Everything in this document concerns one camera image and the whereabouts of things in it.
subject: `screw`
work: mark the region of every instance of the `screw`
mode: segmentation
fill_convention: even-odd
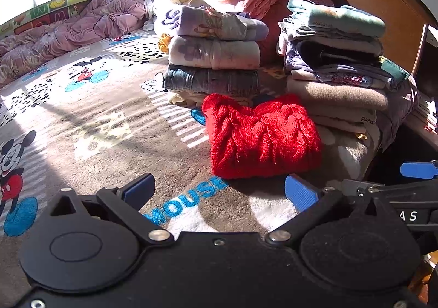
[[[376,186],[371,186],[368,188],[368,192],[377,193],[377,192],[380,192],[380,189],[378,189],[378,187],[376,187]]]
[[[34,299],[32,302],[30,302],[31,308],[45,308],[45,304],[43,301],[40,301],[39,299]]]
[[[287,241],[290,237],[290,233],[286,230],[275,230],[269,233],[269,238],[272,241]]]
[[[407,308],[408,305],[405,301],[398,301],[396,304],[394,304],[394,308]]]
[[[149,238],[154,241],[164,241],[170,238],[170,233],[163,229],[152,230],[148,234]]]
[[[225,245],[225,240],[222,240],[222,239],[216,239],[216,240],[213,241],[213,245],[215,245],[215,246],[222,246],[222,245]]]

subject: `red knit sweater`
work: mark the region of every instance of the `red knit sweater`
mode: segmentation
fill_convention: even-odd
[[[225,179],[271,177],[317,167],[321,140],[299,99],[288,94],[256,108],[211,94],[202,112],[212,172]]]

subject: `purple comforter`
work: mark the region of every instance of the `purple comforter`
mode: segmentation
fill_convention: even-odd
[[[141,28],[144,0],[91,0],[78,16],[0,39],[0,88],[41,64]]]

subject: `mattress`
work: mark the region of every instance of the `mattress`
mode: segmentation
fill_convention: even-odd
[[[92,194],[150,172],[155,195],[141,213],[175,236],[264,234],[297,214],[284,197],[284,176],[224,181],[211,174],[204,117],[169,103],[161,86],[167,64],[157,36],[140,30],[67,53],[0,90],[0,307],[29,288],[18,249],[63,187]],[[261,69],[259,79],[257,102],[285,90],[281,66]],[[317,186],[362,178],[373,146],[318,131],[323,165],[303,177]]]

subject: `blue gripper pad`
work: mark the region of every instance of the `blue gripper pad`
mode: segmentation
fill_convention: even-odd
[[[316,189],[295,175],[287,176],[284,182],[284,193],[300,212],[318,201]]]
[[[145,205],[149,199],[155,193],[155,178],[152,174],[148,173],[144,178],[135,182],[133,185],[129,183],[126,187],[130,186],[128,189],[124,187],[122,194],[122,200],[128,203],[135,210],[140,210],[143,205]]]
[[[433,179],[438,175],[438,168],[434,162],[404,162],[400,174],[403,177]]]

